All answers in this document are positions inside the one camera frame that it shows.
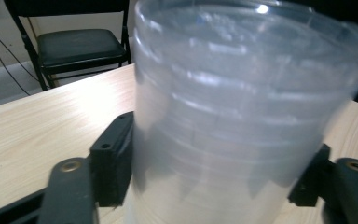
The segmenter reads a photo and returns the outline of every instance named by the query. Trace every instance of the black cable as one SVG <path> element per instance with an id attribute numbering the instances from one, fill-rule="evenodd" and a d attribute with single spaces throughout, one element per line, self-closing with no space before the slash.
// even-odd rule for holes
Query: black cable
<path id="1" fill-rule="evenodd" d="M 34 75 L 32 75 L 23 65 L 22 63 L 19 61 L 19 59 L 13 54 L 13 52 L 11 52 L 11 50 L 4 44 L 4 42 L 2 42 L 2 40 L 0 39 L 0 43 L 5 47 L 5 49 L 7 49 L 7 51 L 11 54 L 11 56 L 13 56 L 13 58 L 20 64 L 20 66 L 36 81 L 39 82 L 39 80 L 34 77 Z"/>
<path id="2" fill-rule="evenodd" d="M 11 76 L 11 78 L 13 78 L 13 80 L 16 82 L 16 84 L 20 87 L 20 89 L 25 92 L 25 94 L 30 96 L 30 93 L 28 93 L 21 85 L 20 83 L 16 80 L 16 78 L 14 78 L 11 73 L 8 71 L 7 67 L 5 66 L 4 62 L 2 61 L 1 57 L 0 57 L 0 62 L 1 64 L 5 67 L 5 70 L 7 70 L 7 73 Z"/>

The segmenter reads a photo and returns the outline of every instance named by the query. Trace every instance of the black folding chair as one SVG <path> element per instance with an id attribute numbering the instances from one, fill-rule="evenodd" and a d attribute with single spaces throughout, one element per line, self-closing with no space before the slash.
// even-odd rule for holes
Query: black folding chair
<path id="1" fill-rule="evenodd" d="M 25 48 L 31 58 L 41 88 L 51 88 L 54 81 L 71 76 L 53 75 L 110 64 L 131 63 L 127 18 L 129 0 L 5 0 L 8 11 L 18 26 Z M 42 34 L 36 38 L 36 51 L 20 17 L 46 17 L 76 14 L 122 12 L 121 43 L 105 29 L 68 30 Z"/>

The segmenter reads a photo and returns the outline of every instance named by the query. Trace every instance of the white wall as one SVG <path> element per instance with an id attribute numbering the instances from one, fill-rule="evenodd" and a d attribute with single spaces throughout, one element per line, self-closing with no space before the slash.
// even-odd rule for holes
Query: white wall
<path id="1" fill-rule="evenodd" d="M 130 36 L 134 25 L 133 9 L 138 0 L 130 0 L 130 13 L 128 26 Z M 84 15 L 84 16 L 65 16 L 48 17 L 43 19 L 31 20 L 37 35 L 56 30 L 80 29 L 80 28 L 105 28 L 110 29 L 120 38 L 121 34 L 121 15 Z M 0 0 L 0 38 L 9 49 L 20 59 L 21 62 L 29 61 L 28 54 L 23 46 L 20 32 L 14 21 L 11 19 L 5 3 Z M 0 55 L 6 64 L 16 63 L 9 55 L 8 51 L 0 45 Z"/>

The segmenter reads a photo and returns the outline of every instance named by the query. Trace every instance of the wood grain surface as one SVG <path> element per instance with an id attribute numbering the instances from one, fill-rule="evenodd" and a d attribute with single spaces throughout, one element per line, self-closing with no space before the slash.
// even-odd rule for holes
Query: wood grain surface
<path id="1" fill-rule="evenodd" d="M 46 186 L 59 161 L 86 157 L 120 114 L 134 109 L 133 65 L 0 105 L 0 207 Z M 350 102 L 327 135 L 332 160 L 358 159 L 358 104 Z M 318 208 L 286 203 L 274 224 L 322 223 Z M 123 208 L 100 209 L 101 223 L 123 223 Z"/>

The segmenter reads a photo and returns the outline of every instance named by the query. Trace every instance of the clear plastic container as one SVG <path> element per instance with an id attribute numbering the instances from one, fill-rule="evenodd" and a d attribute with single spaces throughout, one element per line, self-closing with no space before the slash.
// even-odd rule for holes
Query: clear plastic container
<path id="1" fill-rule="evenodd" d="M 272 223 L 358 91 L 358 26 L 241 0 L 136 6 L 126 224 Z"/>

